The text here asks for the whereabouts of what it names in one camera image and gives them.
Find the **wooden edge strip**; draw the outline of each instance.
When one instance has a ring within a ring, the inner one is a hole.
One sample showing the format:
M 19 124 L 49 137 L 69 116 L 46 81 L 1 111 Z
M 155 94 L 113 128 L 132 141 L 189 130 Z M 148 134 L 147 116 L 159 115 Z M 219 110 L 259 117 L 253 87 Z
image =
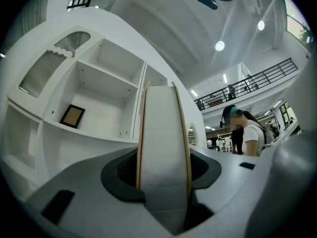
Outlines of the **wooden edge strip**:
M 137 154 L 137 180 L 136 180 L 136 189 L 140 189 L 141 186 L 141 161 L 142 161 L 142 146 L 143 146 L 143 130 L 144 130 L 144 117 L 145 117 L 145 109 L 146 109 L 146 100 L 147 100 L 147 90 L 149 88 L 150 82 L 146 86 L 144 90 L 144 105 L 143 112 L 141 115 L 140 122 L 140 136 L 139 136 L 139 146 L 138 146 L 138 154 Z
M 182 128 L 183 128 L 186 168 L 187 168 L 187 191 L 188 191 L 188 200 L 189 200 L 190 196 L 191 196 L 191 191 L 192 191 L 192 167 L 191 167 L 191 162 L 190 162 L 190 152 L 189 152 L 189 145 L 188 145 L 188 139 L 187 139 L 187 137 L 188 137 L 187 136 L 187 129 L 186 129 L 186 124 L 185 124 L 183 107 L 182 107 L 182 104 L 180 102 L 179 91 L 178 91 L 176 84 L 174 82 L 172 82 L 172 84 L 175 88 L 178 107 L 179 107 L 179 113 L 180 113 L 180 118 L 181 118 Z

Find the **picture frame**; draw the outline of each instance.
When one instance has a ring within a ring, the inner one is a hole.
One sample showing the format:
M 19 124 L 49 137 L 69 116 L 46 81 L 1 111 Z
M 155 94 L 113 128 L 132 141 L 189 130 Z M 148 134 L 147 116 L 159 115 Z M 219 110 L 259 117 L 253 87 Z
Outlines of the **picture frame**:
M 71 104 L 68 106 L 59 123 L 77 129 L 84 112 L 85 109 Z

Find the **black hair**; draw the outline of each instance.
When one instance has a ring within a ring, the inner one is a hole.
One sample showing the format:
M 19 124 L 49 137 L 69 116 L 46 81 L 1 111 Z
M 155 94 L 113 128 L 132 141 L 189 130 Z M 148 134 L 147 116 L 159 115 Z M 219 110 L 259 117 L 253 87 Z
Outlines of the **black hair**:
M 223 117 L 223 118 L 227 117 L 227 116 L 230 114 L 231 109 L 232 109 L 233 107 L 235 107 L 235 105 L 230 105 L 230 106 L 228 106 L 228 107 L 225 107 L 224 110 L 223 110 L 223 112 L 222 112 L 222 117 Z M 252 120 L 252 121 L 255 121 L 255 122 L 260 126 L 260 128 L 262 128 L 262 130 L 265 130 L 265 129 L 263 128 L 263 126 L 258 122 L 258 120 L 256 120 L 256 119 L 254 118 L 254 116 L 251 115 L 248 111 L 242 111 L 241 109 L 239 109 L 239 110 L 236 111 L 236 114 L 238 114 L 238 115 L 240 115 L 240 116 L 244 115 L 247 119 Z
M 239 110 L 236 111 L 236 114 L 238 114 L 238 115 L 240 115 L 240 116 L 244 115 L 247 119 L 252 120 L 252 121 L 255 121 L 255 122 L 260 126 L 260 128 L 261 128 L 262 130 L 265 130 L 265 129 L 263 128 L 263 126 L 258 122 L 258 120 L 256 120 L 256 119 L 254 118 L 254 116 L 251 115 L 248 111 L 242 111 L 242 110 L 239 109 Z
M 230 105 L 230 106 L 228 106 L 228 107 L 225 107 L 224 110 L 223 110 L 223 112 L 222 112 L 222 118 L 227 117 L 228 114 L 230 114 L 231 109 L 232 109 L 233 107 L 235 107 L 235 106 L 236 106 L 236 105 Z

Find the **recessed light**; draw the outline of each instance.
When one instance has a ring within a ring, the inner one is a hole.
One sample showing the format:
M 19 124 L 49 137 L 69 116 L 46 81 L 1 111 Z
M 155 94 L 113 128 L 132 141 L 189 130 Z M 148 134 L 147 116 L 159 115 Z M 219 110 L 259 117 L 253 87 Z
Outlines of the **recessed light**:
M 222 76 L 223 76 L 224 82 L 225 82 L 225 83 L 228 83 L 227 75 L 224 74 L 224 75 L 222 75 Z
M 216 43 L 215 48 L 216 48 L 216 50 L 218 50 L 218 51 L 223 50 L 223 49 L 224 49 L 224 42 L 223 42 L 223 41 L 218 41 L 218 42 Z
M 195 95 L 195 97 L 197 97 L 197 96 L 198 96 L 198 94 L 197 94 L 194 90 L 191 90 L 191 92 L 192 92 L 192 94 L 194 94 L 194 95 Z
M 265 24 L 264 24 L 264 22 L 261 20 L 261 21 L 258 23 L 258 29 L 259 29 L 260 31 L 262 31 L 262 30 L 264 29 L 264 27 L 265 27 Z
M 279 100 L 274 106 L 273 108 L 275 108 L 282 100 Z

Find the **backpack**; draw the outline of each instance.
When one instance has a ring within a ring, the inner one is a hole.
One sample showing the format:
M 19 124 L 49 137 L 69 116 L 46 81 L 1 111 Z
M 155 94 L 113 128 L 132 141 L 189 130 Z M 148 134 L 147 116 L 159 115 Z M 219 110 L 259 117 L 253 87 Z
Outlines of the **backpack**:
M 264 144 L 270 144 L 275 138 L 274 135 L 272 133 L 272 131 L 269 129 L 269 127 L 267 125 L 260 127 L 263 130 L 263 134 L 264 134 Z

